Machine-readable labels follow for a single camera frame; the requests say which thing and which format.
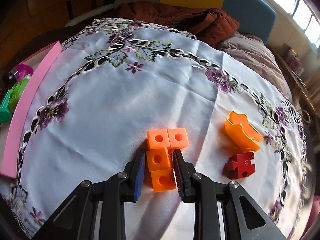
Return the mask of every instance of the hole in cube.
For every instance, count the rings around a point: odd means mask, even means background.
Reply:
[[[177,140],[177,141],[181,141],[182,140],[182,135],[177,133],[174,138]]]
[[[162,142],[162,141],[163,141],[162,135],[157,135],[157,136],[155,137],[155,140],[156,140],[157,142]]]
[[[156,155],[156,156],[153,157],[153,162],[156,163],[156,164],[160,163],[161,160],[162,160],[162,158],[161,158],[160,155]]]
[[[159,178],[159,183],[160,183],[161,185],[167,184],[167,181],[168,181],[168,178],[167,178],[166,176],[161,176],[161,177]]]

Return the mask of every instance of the silver bolt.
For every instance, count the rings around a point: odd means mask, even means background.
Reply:
[[[81,187],[89,187],[90,186],[90,181],[89,180],[84,180],[81,182]]]
[[[202,179],[202,174],[197,172],[197,173],[192,174],[192,177],[194,179]]]
[[[125,179],[127,176],[128,176],[128,174],[126,174],[125,172],[118,173],[118,178],[120,178],[120,179]]]
[[[233,187],[233,188],[239,187],[239,183],[236,182],[236,181],[230,181],[230,182],[229,182],[229,185],[230,185],[230,187]]]

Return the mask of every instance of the orange plastic toy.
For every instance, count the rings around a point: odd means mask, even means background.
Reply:
[[[166,129],[148,130],[147,143],[149,150],[158,148],[170,148],[168,132]]]
[[[155,193],[177,188],[172,168],[152,171],[151,179],[153,190]]]
[[[170,156],[166,147],[148,151],[147,162],[149,171],[171,168]]]
[[[188,136],[185,128],[168,129],[170,150],[184,150],[189,146]]]
[[[245,114],[231,111],[224,123],[227,134],[240,147],[243,152],[256,152],[260,146],[254,141],[261,142],[263,137],[249,123]]]

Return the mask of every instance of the stacked orange cubes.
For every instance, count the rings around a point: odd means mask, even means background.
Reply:
[[[189,146],[186,129],[148,130],[147,143],[147,164],[154,192],[176,189],[172,158],[168,150],[184,150]]]

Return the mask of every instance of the bed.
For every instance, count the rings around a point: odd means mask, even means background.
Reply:
[[[115,0],[115,6],[135,1]],[[103,181],[122,170],[148,129],[185,127],[191,142],[185,160],[227,183],[223,165],[238,149],[220,128],[236,111],[264,136],[256,173],[239,182],[288,239],[299,239],[297,228],[307,222],[300,212],[312,194],[307,144],[290,91],[264,46],[274,10],[262,0],[148,1],[222,8],[251,36],[234,33],[216,50],[187,31],[103,18],[62,43],[25,120],[17,180],[0,185],[21,229],[31,238],[82,180]],[[57,116],[48,114],[54,109]],[[193,233],[194,206],[181,205],[175,191],[154,194],[145,185],[125,215],[127,239]]]

